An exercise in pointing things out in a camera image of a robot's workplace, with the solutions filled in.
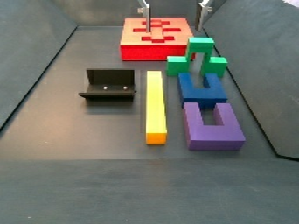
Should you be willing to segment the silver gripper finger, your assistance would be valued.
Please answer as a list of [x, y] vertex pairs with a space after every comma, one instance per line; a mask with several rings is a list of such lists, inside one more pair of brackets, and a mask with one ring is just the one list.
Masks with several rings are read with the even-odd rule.
[[202, 26], [202, 20], [206, 14], [212, 11], [210, 7], [212, 0], [201, 0], [196, 7], [196, 20], [194, 20], [194, 30], [198, 31]]
[[145, 31], [150, 31], [150, 5], [145, 0], [137, 0], [140, 7], [137, 8], [137, 13], [142, 15], [145, 19]]

